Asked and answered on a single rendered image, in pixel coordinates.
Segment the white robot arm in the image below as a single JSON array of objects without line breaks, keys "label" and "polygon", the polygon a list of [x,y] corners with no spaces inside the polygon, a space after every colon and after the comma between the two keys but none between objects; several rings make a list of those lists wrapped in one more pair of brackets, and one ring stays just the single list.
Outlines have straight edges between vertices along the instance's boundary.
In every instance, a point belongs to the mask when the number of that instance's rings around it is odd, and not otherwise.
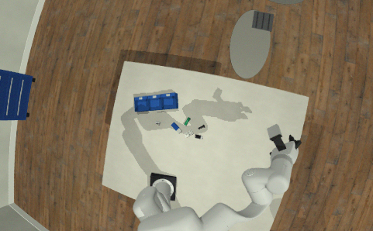
[{"label": "white robot arm", "polygon": [[[278,151],[285,150],[279,125],[275,124],[267,131]],[[144,188],[134,202],[133,211],[142,221],[137,231],[228,231],[236,223],[256,219],[271,204],[273,194],[286,192],[291,172],[292,159],[282,153],[273,157],[270,168],[244,171],[241,179],[252,202],[238,212],[226,204],[217,203],[200,218],[191,207],[171,210],[170,197],[174,186],[167,179],[158,179],[152,186]]]}]

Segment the blue three-compartment bin rack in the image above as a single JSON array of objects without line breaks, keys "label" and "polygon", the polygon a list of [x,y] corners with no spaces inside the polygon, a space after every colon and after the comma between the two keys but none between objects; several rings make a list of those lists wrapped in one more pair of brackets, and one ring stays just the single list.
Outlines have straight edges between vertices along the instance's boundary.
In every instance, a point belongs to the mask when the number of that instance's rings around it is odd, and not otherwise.
[{"label": "blue three-compartment bin rack", "polygon": [[[138,101],[136,101],[138,100]],[[167,93],[134,98],[135,112],[146,112],[165,109],[178,109],[178,94]],[[146,110],[146,111],[144,111]]]}]

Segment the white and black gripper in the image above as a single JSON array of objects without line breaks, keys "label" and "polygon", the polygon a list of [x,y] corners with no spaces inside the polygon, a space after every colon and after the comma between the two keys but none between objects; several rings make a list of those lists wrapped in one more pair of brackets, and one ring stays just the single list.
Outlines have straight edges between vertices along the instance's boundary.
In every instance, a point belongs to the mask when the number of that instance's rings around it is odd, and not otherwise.
[{"label": "white and black gripper", "polygon": [[300,146],[300,144],[302,142],[301,142],[301,140],[295,140],[292,135],[289,135],[288,139],[289,139],[289,142],[285,143],[285,146],[286,146],[285,150],[278,151],[277,147],[275,147],[270,152],[271,161],[272,161],[272,159],[273,159],[274,156],[282,153],[282,154],[288,155],[292,159],[292,164],[295,163],[295,161],[297,159],[297,156],[298,156],[298,153],[299,153],[298,147]]}]

